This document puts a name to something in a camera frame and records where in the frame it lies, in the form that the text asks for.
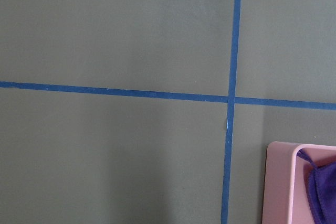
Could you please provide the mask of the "purple cloth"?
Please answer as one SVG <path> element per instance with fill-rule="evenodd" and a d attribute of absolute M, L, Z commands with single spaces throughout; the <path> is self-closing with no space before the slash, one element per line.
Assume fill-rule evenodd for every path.
<path fill-rule="evenodd" d="M 335 223 L 335 162 L 317 166 L 303 149 L 297 156 L 312 167 L 306 191 L 314 223 Z"/>

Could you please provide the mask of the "pink plastic bin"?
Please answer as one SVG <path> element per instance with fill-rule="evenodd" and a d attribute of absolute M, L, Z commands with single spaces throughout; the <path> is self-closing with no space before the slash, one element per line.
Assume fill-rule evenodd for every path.
<path fill-rule="evenodd" d="M 335 162 L 335 147 L 272 142 L 267 147 L 263 223 L 314 223 L 306 183 L 312 167 L 297 156 L 303 149 L 317 166 Z"/>

